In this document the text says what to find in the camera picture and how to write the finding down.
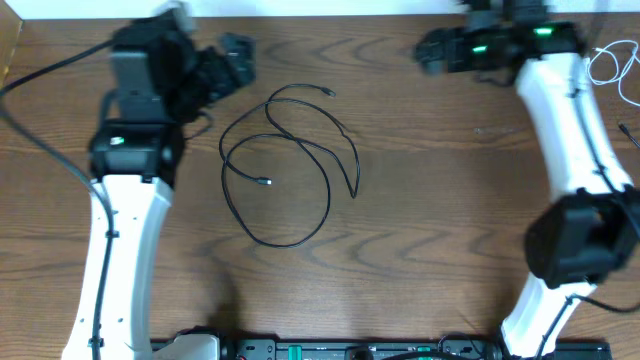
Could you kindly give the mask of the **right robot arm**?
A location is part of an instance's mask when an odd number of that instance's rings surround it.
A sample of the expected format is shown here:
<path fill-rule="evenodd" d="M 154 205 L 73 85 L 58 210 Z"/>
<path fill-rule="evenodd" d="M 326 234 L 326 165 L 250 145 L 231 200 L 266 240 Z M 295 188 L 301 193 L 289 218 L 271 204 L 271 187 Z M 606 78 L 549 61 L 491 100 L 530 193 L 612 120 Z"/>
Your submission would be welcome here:
<path fill-rule="evenodd" d="M 529 273 L 494 353 L 549 359 L 575 309 L 629 261 L 639 241 L 639 191 L 619 162 L 586 69 L 587 38 L 542 1 L 471 1 L 463 26 L 427 32 L 414 59 L 430 74 L 497 70 L 523 101 L 538 139 L 550 205 L 526 231 Z"/>

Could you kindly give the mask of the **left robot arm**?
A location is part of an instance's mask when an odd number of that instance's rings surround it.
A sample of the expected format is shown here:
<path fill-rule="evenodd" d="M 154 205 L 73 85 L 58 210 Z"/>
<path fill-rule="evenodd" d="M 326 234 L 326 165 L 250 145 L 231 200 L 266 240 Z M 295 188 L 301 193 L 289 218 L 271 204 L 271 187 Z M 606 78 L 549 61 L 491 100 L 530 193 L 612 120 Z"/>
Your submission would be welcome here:
<path fill-rule="evenodd" d="M 155 348 L 149 315 L 157 244 L 172 205 L 186 125 L 255 78 L 254 41 L 226 33 L 198 49 L 188 6 L 171 1 L 116 31 L 117 81 L 89 144 L 91 226 L 66 359 L 218 359 L 218 336 L 190 330 Z"/>

